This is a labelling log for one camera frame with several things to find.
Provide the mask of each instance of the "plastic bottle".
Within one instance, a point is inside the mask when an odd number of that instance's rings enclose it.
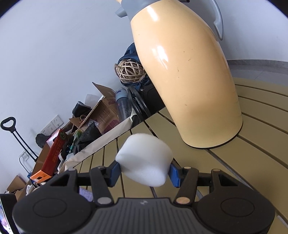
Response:
[[[242,126],[235,85],[210,27],[177,0],[117,0],[139,59],[183,141],[196,148],[228,142]]]
[[[128,99],[128,93],[126,89],[120,88],[116,91],[116,105],[118,110],[118,117],[119,121],[122,122],[123,120],[130,117],[132,112],[132,106]]]

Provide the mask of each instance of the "black bag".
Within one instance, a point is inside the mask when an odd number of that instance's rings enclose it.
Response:
[[[85,104],[83,104],[82,102],[77,102],[76,106],[74,107],[74,109],[72,110],[72,114],[78,118],[81,115],[88,115],[91,111],[91,107],[86,106]]]
[[[74,155],[101,136],[102,134],[100,133],[96,125],[94,123],[91,123],[89,127],[82,133],[79,140],[76,142],[73,148]]]
[[[155,114],[165,107],[164,102],[153,84],[144,86],[141,96],[151,114]]]

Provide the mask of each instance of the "blue fabric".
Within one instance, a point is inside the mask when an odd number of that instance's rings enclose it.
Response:
[[[125,54],[123,57],[121,57],[118,61],[118,64],[121,62],[121,60],[123,59],[132,59],[132,61],[137,62],[139,64],[141,64],[140,59],[138,57],[137,51],[136,51],[136,47],[135,47],[135,43],[132,43],[126,50]],[[143,86],[149,85],[151,83],[151,80],[149,78],[148,75],[146,75],[140,82],[136,82],[136,83],[132,83],[132,82],[128,82],[128,83],[123,83],[121,81],[121,83],[126,86],[134,86],[134,88],[139,91],[140,88],[142,88]]]

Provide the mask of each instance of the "slatted table surface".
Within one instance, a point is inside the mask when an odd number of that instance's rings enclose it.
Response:
[[[147,133],[163,140],[182,166],[192,166],[210,173],[219,168],[269,199],[276,208],[276,217],[269,234],[287,233],[288,228],[288,87],[234,78],[243,116],[243,127],[231,142],[211,150],[198,150],[186,145],[166,108],[107,144],[75,168],[88,172],[99,165],[108,166],[115,159],[126,139],[135,133]],[[169,179],[158,188],[141,185],[119,177],[110,192],[119,197],[170,197],[176,188]],[[198,187],[202,195],[207,187]]]

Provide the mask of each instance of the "gray floor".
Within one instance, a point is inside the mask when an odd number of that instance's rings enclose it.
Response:
[[[232,76],[288,86],[288,69],[256,65],[229,65]]]

